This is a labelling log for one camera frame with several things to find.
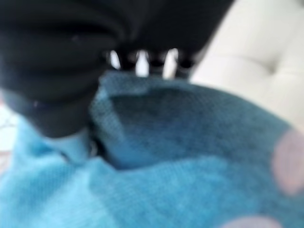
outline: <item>tufted upholstery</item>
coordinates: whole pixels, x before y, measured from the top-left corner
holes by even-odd
[[[193,75],[304,131],[304,1],[237,0]]]

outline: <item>blue fabric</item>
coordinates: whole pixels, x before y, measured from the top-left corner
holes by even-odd
[[[289,126],[234,96],[109,72],[92,105],[105,158],[65,161],[25,121],[0,184],[0,228],[218,228],[265,215],[304,227],[304,197],[278,189]]]

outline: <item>light blue blanket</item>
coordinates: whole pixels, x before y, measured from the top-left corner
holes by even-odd
[[[304,227],[303,195],[285,195],[270,165],[286,123],[216,90],[108,74],[91,109],[104,158],[71,164],[22,121],[0,228]]]

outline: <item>white sofa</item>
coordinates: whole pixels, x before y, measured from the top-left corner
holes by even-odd
[[[238,95],[304,132],[304,0],[237,0],[191,82]]]

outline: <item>pink polka dot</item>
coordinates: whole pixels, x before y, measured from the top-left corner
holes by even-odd
[[[277,221],[262,217],[243,217],[229,222],[221,228],[283,228]]]
[[[293,196],[304,190],[304,136],[292,130],[275,147],[272,161],[275,179],[280,189]]]

